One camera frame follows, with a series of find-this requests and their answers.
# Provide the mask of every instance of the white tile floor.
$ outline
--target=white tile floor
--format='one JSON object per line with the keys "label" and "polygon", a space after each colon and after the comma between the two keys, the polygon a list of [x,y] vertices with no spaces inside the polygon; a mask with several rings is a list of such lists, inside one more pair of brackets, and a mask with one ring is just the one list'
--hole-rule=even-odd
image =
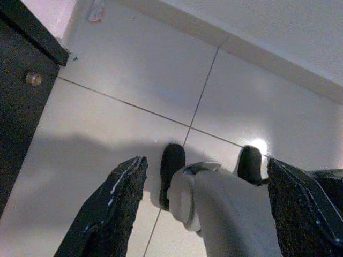
{"label": "white tile floor", "polygon": [[103,23],[80,22],[0,220],[1,256],[52,256],[87,197],[135,155],[149,169],[127,256],[206,256],[170,213],[156,220],[170,141],[185,142],[188,163],[229,171],[248,143],[304,169],[343,168],[342,106],[112,1]]}

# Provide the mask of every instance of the cabinet door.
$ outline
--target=cabinet door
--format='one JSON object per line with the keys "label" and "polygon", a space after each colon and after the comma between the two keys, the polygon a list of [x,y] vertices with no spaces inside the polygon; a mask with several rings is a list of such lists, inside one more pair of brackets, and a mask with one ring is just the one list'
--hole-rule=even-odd
{"label": "cabinet door", "polygon": [[[59,67],[0,19],[0,216]],[[25,82],[28,72],[40,85]]]}

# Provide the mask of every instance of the cabinet knob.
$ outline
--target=cabinet knob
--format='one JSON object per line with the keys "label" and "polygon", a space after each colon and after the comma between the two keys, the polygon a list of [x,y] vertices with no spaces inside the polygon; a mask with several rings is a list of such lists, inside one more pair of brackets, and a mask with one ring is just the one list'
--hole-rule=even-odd
{"label": "cabinet knob", "polygon": [[43,77],[40,76],[38,73],[28,72],[25,76],[25,81],[29,85],[34,87],[39,86],[43,82]]}

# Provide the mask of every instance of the black cabinet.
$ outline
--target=black cabinet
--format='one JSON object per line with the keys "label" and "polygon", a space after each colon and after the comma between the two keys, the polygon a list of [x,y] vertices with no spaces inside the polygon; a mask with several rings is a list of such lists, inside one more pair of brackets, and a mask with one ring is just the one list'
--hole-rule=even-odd
{"label": "black cabinet", "polygon": [[59,70],[10,19],[0,16],[0,216]]}

